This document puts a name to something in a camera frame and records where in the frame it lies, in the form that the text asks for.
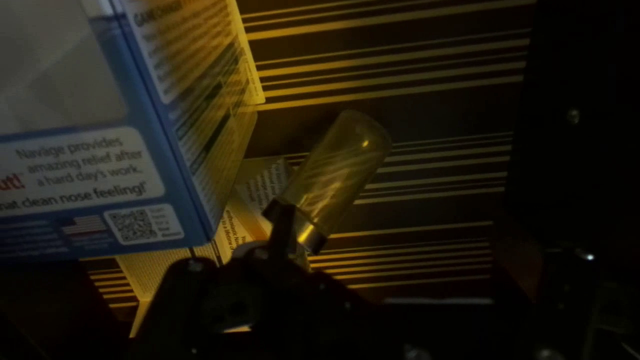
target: blue and white box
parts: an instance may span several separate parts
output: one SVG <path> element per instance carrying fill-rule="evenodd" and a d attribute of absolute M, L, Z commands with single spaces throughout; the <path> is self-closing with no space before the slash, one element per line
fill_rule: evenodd
<path fill-rule="evenodd" d="M 8 0 L 0 262 L 212 238 L 262 100 L 233 0 Z"/>

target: cardboard box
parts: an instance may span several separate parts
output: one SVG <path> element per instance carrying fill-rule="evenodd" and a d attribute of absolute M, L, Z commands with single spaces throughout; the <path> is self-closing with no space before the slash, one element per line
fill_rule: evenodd
<path fill-rule="evenodd" d="M 262 100 L 234 2 L 11 0 L 0 34 L 0 262 L 210 239 Z"/>

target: barcode label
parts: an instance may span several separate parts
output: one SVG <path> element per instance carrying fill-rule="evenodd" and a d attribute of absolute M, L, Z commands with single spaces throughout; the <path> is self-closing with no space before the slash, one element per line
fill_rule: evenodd
<path fill-rule="evenodd" d="M 107 222 L 122 244 L 144 244 L 184 238 L 173 206 L 147 206 L 105 212 Z"/>

